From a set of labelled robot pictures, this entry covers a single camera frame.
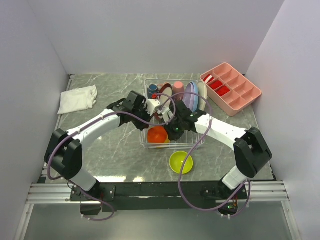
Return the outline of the white wire dish rack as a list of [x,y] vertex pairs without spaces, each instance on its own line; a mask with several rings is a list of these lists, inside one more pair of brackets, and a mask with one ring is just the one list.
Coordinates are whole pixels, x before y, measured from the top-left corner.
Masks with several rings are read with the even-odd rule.
[[[143,95],[145,97],[148,96],[148,87],[152,84],[157,85],[158,87],[162,88],[162,85],[165,83],[169,83],[173,85],[175,82],[182,82],[184,85],[184,88],[187,87],[187,85],[190,82],[197,83],[197,80],[191,80],[191,79],[154,79],[154,78],[147,78],[143,82]],[[151,143],[148,142],[148,130],[152,128],[152,126],[149,126],[147,129],[144,129],[140,133],[140,143],[144,148],[149,149],[174,149],[174,150],[190,150],[195,143],[202,137],[199,133],[194,133],[192,131],[185,131],[182,137],[178,140],[170,140],[168,143]]]

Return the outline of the lavender plate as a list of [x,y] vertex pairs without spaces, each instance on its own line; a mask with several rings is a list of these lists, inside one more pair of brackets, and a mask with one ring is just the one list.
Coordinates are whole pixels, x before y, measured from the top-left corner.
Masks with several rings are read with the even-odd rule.
[[193,81],[186,86],[186,89],[184,90],[184,93],[183,93],[183,99],[182,99],[185,106],[193,112],[194,94],[191,94],[191,93],[198,94],[198,87],[196,83]]

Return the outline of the dark blue ceramic mug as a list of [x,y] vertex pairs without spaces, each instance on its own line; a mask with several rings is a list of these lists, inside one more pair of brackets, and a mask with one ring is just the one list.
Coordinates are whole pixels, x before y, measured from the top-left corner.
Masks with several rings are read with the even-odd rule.
[[155,84],[150,84],[147,88],[147,98],[152,99],[153,94],[157,94],[159,92],[159,88]]

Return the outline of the orange-yellow bowl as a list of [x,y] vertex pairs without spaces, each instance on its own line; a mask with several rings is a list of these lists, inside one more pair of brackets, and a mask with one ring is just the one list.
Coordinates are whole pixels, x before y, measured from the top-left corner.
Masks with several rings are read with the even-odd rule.
[[168,137],[166,137],[166,140],[164,141],[164,143],[165,143],[165,144],[170,143],[170,140],[169,140],[169,138],[168,138]]

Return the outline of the red-orange bowl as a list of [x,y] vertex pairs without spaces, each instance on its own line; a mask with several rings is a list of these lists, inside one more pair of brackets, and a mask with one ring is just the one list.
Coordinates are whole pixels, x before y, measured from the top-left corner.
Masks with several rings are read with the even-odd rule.
[[147,132],[147,141],[149,143],[165,143],[168,138],[168,134],[163,126],[154,126]]

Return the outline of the pink plastic cup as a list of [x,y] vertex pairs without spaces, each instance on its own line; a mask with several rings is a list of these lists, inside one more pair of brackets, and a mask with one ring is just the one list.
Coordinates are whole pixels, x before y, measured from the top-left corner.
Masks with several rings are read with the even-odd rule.
[[172,86],[172,93],[174,95],[174,100],[181,101],[184,97],[184,84],[181,81],[175,81],[173,86]]

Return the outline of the cream and blue plate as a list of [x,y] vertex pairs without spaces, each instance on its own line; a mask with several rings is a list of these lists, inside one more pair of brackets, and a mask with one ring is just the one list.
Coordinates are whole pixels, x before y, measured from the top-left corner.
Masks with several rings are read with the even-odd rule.
[[198,109],[201,111],[205,110],[207,102],[205,101],[208,97],[207,87],[203,81],[197,83],[198,94],[201,96],[198,97]]

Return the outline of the dark red rimmed plate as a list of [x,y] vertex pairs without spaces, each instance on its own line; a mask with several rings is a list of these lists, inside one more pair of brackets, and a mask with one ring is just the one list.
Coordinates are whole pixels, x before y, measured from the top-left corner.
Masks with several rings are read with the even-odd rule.
[[[166,85],[164,85],[164,86],[159,90],[159,93],[162,93],[162,94],[165,94],[165,95],[168,95],[168,96],[171,97],[171,96],[173,95],[173,87],[172,87],[172,85],[171,85],[171,84],[166,84]],[[171,101],[170,101],[169,98],[168,98],[167,96],[165,96],[165,95],[161,95],[161,96],[159,97],[159,99],[158,99],[161,104],[163,104],[166,100],[168,100],[168,101],[164,104],[163,108],[164,108],[164,107],[169,107],[170,104],[171,104]],[[155,113],[154,117],[155,117],[156,120],[159,120],[159,121],[160,121],[160,119],[159,119],[158,116],[157,116],[157,113]]]

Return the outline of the lime green bowl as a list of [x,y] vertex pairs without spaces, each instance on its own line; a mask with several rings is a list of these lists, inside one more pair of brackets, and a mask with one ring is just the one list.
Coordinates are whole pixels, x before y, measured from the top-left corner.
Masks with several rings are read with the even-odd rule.
[[[176,151],[170,156],[169,166],[173,172],[177,174],[180,173],[187,154],[188,153],[185,151]],[[194,165],[193,158],[192,156],[189,156],[184,164],[182,174],[184,175],[189,173],[192,170],[193,165]]]

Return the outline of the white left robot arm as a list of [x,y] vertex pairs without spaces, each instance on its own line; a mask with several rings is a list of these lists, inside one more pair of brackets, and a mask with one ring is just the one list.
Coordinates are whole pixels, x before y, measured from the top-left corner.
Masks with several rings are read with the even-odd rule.
[[100,195],[100,183],[83,166],[85,150],[99,137],[124,124],[132,122],[137,129],[146,129],[160,105],[157,99],[146,99],[131,91],[127,98],[111,103],[86,123],[68,131],[55,130],[44,161],[61,177],[82,188],[88,201],[94,201]]

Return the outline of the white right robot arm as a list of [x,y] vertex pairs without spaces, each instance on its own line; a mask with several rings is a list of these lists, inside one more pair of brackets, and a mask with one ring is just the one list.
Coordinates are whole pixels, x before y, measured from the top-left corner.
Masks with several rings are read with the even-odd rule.
[[272,159],[271,150],[258,128],[236,127],[202,110],[192,112],[183,101],[176,102],[175,108],[173,120],[164,126],[169,140],[176,141],[185,131],[191,131],[211,137],[233,150],[235,166],[220,180],[222,198],[231,199],[240,184],[254,178]]

